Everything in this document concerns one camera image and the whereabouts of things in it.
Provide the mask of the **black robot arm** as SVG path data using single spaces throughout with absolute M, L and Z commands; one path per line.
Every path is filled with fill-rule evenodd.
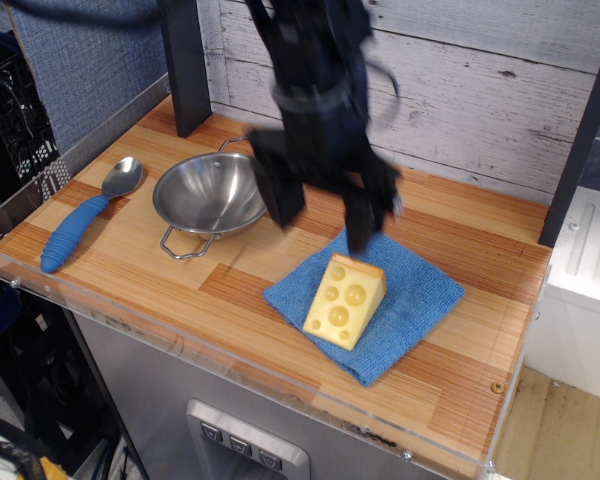
M 367 135 L 367 62 L 372 35 L 360 1 L 247 4 L 274 70 L 272 97 L 283 127 L 248 133 L 260 195 L 281 227 L 305 206 L 304 186 L 335 193 L 345 205 L 348 248 L 366 250 L 388 212 L 400 207 L 398 171 Z

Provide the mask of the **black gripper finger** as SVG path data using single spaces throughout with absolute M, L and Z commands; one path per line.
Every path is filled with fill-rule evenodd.
M 252 160 L 260 196 L 272 220 L 289 227 L 305 207 L 302 181 L 280 157 Z
M 369 185 L 361 177 L 346 177 L 343 200 L 348 248 L 355 254 L 367 249 L 371 238 L 382 230 L 388 213 L 397 219 L 404 210 L 396 177 L 372 178 Z

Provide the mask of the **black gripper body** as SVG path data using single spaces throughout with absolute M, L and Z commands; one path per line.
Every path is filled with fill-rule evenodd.
M 304 184 L 343 196 L 346 177 L 396 177 L 397 170 L 379 157 L 367 136 L 367 91 L 343 87 L 317 96 L 288 96 L 276 87 L 281 129 L 247 134 L 255 158 L 280 157 Z

